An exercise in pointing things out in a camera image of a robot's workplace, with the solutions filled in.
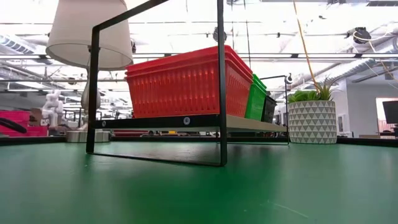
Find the black curved bar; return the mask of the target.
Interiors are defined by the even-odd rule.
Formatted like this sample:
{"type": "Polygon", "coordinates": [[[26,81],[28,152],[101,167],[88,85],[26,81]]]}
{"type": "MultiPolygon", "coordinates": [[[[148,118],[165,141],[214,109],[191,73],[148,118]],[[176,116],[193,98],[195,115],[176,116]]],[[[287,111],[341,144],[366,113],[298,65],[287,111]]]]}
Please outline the black curved bar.
{"type": "Polygon", "coordinates": [[[25,134],[27,132],[26,128],[21,126],[20,124],[15,123],[14,121],[7,118],[0,118],[0,126],[4,126],[5,128],[9,128],[18,133],[25,134]]]}

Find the white shade table lamp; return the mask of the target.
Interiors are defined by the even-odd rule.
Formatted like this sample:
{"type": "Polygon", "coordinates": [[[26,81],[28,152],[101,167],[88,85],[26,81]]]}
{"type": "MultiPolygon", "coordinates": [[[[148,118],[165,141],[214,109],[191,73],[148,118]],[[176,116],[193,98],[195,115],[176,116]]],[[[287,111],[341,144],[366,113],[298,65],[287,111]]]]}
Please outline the white shade table lamp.
{"type": "MultiPolygon", "coordinates": [[[[92,28],[127,11],[125,0],[58,0],[46,54],[90,70],[92,28]]],[[[124,70],[133,63],[128,21],[100,32],[98,69],[124,70]]]]}

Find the black monitor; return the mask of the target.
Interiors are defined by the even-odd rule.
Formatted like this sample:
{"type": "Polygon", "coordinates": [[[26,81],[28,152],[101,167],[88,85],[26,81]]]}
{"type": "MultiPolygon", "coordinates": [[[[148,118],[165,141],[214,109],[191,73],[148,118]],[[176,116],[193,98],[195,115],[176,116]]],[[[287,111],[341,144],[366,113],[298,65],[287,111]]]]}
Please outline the black monitor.
{"type": "Polygon", "coordinates": [[[382,103],[387,124],[398,124],[398,101],[382,103]]]}

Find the black table frame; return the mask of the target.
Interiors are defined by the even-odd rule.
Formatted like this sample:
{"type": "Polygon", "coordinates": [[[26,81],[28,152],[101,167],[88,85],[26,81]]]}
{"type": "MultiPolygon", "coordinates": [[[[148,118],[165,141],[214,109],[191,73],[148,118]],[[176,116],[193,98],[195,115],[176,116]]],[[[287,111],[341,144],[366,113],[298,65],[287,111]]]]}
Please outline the black table frame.
{"type": "MultiPolygon", "coordinates": [[[[0,138],[0,146],[23,144],[48,144],[66,142],[66,137],[26,137],[26,138],[0,138]]],[[[111,142],[218,142],[216,137],[188,137],[188,136],[152,136],[152,137],[111,137],[111,142]]],[[[228,137],[228,143],[287,143],[286,137],[260,138],[260,137],[228,137]]],[[[398,139],[369,139],[369,138],[338,138],[337,144],[353,144],[363,146],[398,147],[398,139]]]]}

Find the succulent in patterned white pot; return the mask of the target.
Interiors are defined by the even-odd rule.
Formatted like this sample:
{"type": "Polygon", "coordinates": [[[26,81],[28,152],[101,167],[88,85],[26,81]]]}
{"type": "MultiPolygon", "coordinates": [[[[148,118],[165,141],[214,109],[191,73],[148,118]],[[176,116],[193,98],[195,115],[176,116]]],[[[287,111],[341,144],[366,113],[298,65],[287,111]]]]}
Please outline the succulent in patterned white pot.
{"type": "Polygon", "coordinates": [[[296,91],[288,98],[289,140],[301,144],[337,142],[336,104],[331,97],[337,78],[314,83],[315,89],[296,91]]]}

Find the pink storage bin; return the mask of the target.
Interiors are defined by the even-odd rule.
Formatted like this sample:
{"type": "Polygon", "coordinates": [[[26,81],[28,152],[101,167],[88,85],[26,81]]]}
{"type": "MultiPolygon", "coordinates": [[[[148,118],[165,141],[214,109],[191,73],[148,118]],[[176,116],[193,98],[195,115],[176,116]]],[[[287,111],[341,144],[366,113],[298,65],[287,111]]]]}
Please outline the pink storage bin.
{"type": "Polygon", "coordinates": [[[0,126],[0,133],[9,137],[44,137],[47,136],[46,126],[33,126],[30,124],[28,111],[4,111],[0,110],[0,118],[7,118],[26,128],[25,134],[18,133],[4,126],[0,126]]]}

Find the green table mat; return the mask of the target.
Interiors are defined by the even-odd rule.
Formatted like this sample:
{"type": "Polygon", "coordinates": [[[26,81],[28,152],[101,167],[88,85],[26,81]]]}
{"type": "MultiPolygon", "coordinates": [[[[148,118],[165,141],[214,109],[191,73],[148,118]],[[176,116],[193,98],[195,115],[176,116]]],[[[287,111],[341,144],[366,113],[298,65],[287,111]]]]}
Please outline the green table mat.
{"type": "Polygon", "coordinates": [[[0,224],[398,224],[398,148],[231,145],[224,167],[0,147],[0,224]]]}

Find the large black ceiling device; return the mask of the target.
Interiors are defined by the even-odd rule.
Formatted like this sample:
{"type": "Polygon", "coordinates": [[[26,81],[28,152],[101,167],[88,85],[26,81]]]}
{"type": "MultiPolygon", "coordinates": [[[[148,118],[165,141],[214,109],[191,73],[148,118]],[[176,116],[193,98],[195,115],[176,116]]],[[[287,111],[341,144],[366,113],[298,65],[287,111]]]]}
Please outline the large black ceiling device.
{"type": "Polygon", "coordinates": [[[345,38],[347,39],[350,37],[357,44],[366,44],[371,40],[371,35],[365,27],[355,27],[354,29],[349,30],[346,33],[345,38]]]}

